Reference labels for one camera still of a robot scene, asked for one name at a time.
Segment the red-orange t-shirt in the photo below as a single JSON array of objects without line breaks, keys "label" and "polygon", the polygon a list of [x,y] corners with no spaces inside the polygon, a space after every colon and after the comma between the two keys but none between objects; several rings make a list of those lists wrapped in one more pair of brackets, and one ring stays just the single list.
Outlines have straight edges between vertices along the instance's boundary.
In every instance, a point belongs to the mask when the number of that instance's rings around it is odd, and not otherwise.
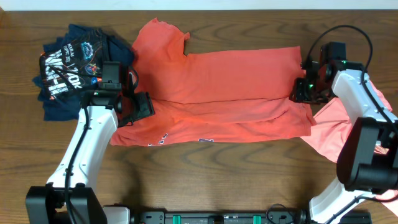
[{"label": "red-orange t-shirt", "polygon": [[155,113],[117,129],[114,146],[189,141],[258,142],[308,136],[315,124],[307,104],[289,99],[303,77],[299,47],[184,54],[189,34],[153,19],[132,49],[138,90]]}]

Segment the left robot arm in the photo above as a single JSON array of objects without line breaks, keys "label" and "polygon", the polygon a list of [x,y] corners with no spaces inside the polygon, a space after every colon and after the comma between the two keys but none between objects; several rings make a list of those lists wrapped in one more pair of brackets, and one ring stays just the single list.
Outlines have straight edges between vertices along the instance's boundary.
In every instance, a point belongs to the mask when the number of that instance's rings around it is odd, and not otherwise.
[{"label": "left robot arm", "polygon": [[127,206],[101,206],[95,188],[112,135],[155,113],[149,94],[136,92],[138,83],[132,66],[105,62],[100,82],[75,91],[80,96],[76,130],[47,183],[26,195],[30,223],[134,223]]}]

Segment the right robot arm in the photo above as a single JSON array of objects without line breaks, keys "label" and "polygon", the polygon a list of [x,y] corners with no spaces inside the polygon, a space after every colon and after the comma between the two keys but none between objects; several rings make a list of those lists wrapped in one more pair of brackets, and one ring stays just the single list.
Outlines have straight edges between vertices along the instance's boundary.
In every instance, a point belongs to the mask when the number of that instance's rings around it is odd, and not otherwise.
[{"label": "right robot arm", "polygon": [[353,125],[338,156],[336,179],[298,211],[293,223],[339,223],[359,203],[397,189],[397,117],[372,88],[365,66],[346,58],[346,46],[329,42],[320,59],[307,58],[306,74],[289,96],[296,103],[327,103],[337,97]]}]

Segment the pink t-shirt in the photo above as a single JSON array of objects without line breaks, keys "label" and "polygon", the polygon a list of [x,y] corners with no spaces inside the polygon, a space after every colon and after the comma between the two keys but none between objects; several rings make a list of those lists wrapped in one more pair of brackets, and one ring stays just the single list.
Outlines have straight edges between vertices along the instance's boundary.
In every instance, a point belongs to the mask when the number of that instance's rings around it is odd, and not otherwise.
[{"label": "pink t-shirt", "polygon": [[[371,82],[371,86],[381,99],[385,108],[392,111],[391,105],[385,99],[381,91]],[[312,146],[319,154],[332,162],[337,162],[338,156],[346,142],[353,125],[339,98],[330,100],[316,115],[313,116],[316,125],[311,127],[311,135],[301,137],[307,144]],[[397,195],[397,190],[388,190],[377,199],[389,199]],[[392,213],[397,216],[397,200],[383,203]]]}]

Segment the navy folded t-shirt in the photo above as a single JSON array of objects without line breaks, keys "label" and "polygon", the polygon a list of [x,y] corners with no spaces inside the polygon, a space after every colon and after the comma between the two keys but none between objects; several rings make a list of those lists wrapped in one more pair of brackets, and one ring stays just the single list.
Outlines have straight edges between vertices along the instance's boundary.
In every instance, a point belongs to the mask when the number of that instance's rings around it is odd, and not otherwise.
[{"label": "navy folded t-shirt", "polygon": [[[68,32],[63,37],[58,37],[54,43],[43,45],[44,49],[43,53],[55,49],[56,47],[60,46],[60,44],[65,43],[66,41],[70,40],[73,37],[76,37],[79,34],[82,34],[89,30],[96,30],[96,29],[100,28],[85,27],[85,26],[70,24],[68,26]],[[105,62],[118,62],[123,67],[131,65],[135,57],[131,49],[115,36],[109,35],[105,32],[103,33],[106,36],[106,46],[108,47],[108,58],[104,60],[103,65]],[[81,108],[81,98],[85,95],[86,92],[101,89],[103,82],[103,70],[102,70],[102,80],[100,82],[97,82],[85,88],[81,88],[72,93],[71,95],[67,95],[61,98],[56,98],[54,100],[49,99],[48,96],[45,94],[40,74],[39,76],[33,79],[33,82],[40,88],[38,100],[43,103],[44,120],[68,121],[79,118],[79,111]]]}]

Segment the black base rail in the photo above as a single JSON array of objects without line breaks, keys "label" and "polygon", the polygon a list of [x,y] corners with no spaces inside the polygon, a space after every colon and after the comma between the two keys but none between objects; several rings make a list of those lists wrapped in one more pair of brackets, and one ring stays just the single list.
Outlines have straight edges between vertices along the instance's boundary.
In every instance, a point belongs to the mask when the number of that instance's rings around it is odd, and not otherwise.
[{"label": "black base rail", "polygon": [[289,224],[310,222],[305,216],[298,218],[292,212],[282,211],[269,213],[142,212],[132,219],[132,223],[138,224]]}]

